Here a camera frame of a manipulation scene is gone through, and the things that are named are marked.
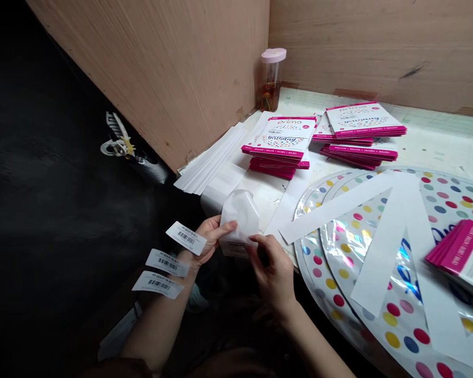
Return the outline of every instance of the left hand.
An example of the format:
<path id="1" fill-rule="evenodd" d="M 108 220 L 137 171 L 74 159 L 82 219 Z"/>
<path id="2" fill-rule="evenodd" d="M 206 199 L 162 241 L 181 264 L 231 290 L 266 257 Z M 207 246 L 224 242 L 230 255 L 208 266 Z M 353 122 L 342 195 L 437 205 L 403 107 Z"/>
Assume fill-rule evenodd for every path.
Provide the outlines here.
<path id="1" fill-rule="evenodd" d="M 203 223 L 198 227 L 196 233 L 200 236 L 203 236 L 207 239 L 207 243 L 203 248 L 200 256 L 193 255 L 193 264 L 194 267 L 201 267 L 205 264 L 215 252 L 215 249 L 219 247 L 218 239 L 221 236 L 229 234 L 234 231 L 238 224 L 236 221 L 232 220 L 231 222 L 225 223 L 220 226 L 221 216 L 216 215 L 215 217 L 205 219 Z"/>

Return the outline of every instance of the barcode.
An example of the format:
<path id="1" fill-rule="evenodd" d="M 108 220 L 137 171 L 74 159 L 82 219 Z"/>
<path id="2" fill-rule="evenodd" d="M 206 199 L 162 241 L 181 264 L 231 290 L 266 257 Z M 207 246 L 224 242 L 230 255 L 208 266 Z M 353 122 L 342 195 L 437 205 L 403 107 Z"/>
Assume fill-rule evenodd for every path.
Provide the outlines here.
<path id="1" fill-rule="evenodd" d="M 170 285 L 167 285 L 166 283 L 163 283 L 161 281 L 154 281 L 154 280 L 149 280 L 149 284 L 153 286 L 159 286 L 162 289 L 170 289 Z"/>
<path id="2" fill-rule="evenodd" d="M 163 264 L 163 265 L 166 265 L 166 266 L 169 266 L 170 268 L 172 268 L 173 270 L 177 270 L 177 265 L 175 264 L 172 264 L 171 262 L 163 259 L 163 258 L 160 258 L 159 259 L 159 263 L 160 264 Z"/>
<path id="3" fill-rule="evenodd" d="M 190 244 L 194 243 L 194 239 L 192 237 L 190 237 L 189 235 L 186 235 L 182 231 L 179 231 L 179 233 L 177 235 L 179 235 L 182 239 L 187 240 Z"/>

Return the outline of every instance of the plywood board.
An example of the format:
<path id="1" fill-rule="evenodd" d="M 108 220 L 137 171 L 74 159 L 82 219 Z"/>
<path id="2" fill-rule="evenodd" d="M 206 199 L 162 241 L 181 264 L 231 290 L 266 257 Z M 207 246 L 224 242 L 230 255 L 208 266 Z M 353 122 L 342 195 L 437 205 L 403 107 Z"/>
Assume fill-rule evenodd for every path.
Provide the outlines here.
<path id="1" fill-rule="evenodd" d="M 172 168 L 256 105 L 268 0 L 27 0 Z"/>
<path id="2" fill-rule="evenodd" d="M 271 0 L 293 88 L 473 116 L 473 0 Z"/>

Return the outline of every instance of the clear plastic bag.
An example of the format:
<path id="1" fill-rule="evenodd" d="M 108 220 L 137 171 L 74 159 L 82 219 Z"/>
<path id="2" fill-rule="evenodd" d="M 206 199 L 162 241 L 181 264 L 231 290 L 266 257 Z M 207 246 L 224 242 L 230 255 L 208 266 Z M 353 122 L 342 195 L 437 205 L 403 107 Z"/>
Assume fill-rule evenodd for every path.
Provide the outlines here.
<path id="1" fill-rule="evenodd" d="M 249 239 L 249 236 L 259 232 L 258 208 L 252 197 L 251 192 L 238 189 L 231 192 L 224 201 L 221 224 L 234 220 L 238 222 L 235 231 L 219 239 L 219 244 L 225 256 L 247 257 L 245 246 L 258 246 L 257 243 Z"/>

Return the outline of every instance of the hand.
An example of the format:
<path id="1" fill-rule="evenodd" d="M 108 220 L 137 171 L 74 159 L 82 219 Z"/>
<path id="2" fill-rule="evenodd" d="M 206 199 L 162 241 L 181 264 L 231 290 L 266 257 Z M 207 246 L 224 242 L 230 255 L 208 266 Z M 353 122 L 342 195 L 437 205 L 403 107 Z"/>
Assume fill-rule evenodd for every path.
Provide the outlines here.
<path id="1" fill-rule="evenodd" d="M 252 246 L 245 248 L 264 301 L 272 307 L 279 320 L 284 320 L 294 312 L 294 307 L 297 304 L 293 285 L 293 262 L 285 254 L 275 236 L 253 235 L 249 239 L 258 242 L 270 258 L 270 266 L 264 268 L 256 249 Z"/>
<path id="2" fill-rule="evenodd" d="M 205 219 L 203 223 L 198 227 L 196 233 L 207 239 L 207 243 L 203 248 L 200 256 L 194 256 L 194 267 L 199 268 L 205 264 L 215 252 L 215 249 L 219 247 L 218 239 L 221 236 L 229 234 L 235 230 L 238 226 L 237 222 L 232 220 L 231 222 L 225 223 L 219 226 L 221 222 L 221 216 L 216 215 L 215 217 Z"/>

